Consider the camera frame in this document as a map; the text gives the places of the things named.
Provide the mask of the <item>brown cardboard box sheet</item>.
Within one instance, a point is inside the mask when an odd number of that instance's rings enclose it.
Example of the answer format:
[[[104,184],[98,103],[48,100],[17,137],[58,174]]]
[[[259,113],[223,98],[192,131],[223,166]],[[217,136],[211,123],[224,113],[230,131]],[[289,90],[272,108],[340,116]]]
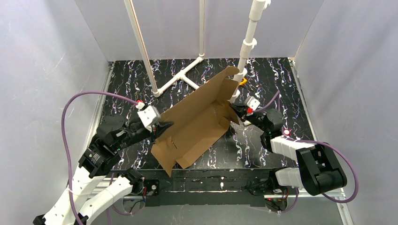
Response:
[[[238,87],[238,82],[230,77],[238,71],[237,67],[226,67],[161,114],[161,122],[173,125],[156,139],[151,154],[169,177],[176,164],[183,169],[190,167],[227,132],[232,122],[239,124],[230,107]]]

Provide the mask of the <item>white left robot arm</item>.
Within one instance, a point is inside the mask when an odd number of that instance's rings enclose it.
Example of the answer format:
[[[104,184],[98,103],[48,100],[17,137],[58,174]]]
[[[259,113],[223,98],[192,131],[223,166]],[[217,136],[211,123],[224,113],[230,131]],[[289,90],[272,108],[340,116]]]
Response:
[[[121,160],[123,150],[144,139],[156,139],[174,123],[156,122],[154,132],[147,130],[139,117],[128,122],[114,114],[104,117],[96,134],[78,162],[72,178],[57,203],[43,215],[34,218],[35,225],[90,225],[94,219],[122,197],[143,189],[144,176],[135,169],[120,174],[116,181],[89,199],[96,186]]]

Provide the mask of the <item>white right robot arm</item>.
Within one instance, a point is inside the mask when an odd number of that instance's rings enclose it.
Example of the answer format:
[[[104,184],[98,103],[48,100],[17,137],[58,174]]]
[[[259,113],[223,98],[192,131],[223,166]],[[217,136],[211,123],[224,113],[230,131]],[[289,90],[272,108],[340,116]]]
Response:
[[[241,120],[249,121],[263,132],[260,136],[263,148],[298,163],[297,167],[271,170],[267,180],[249,184],[247,189],[273,191],[282,187],[304,188],[315,196],[346,186],[346,174],[334,151],[322,144],[289,139],[282,130],[283,115],[279,110],[255,112],[248,106],[238,104],[230,104],[230,107]]]

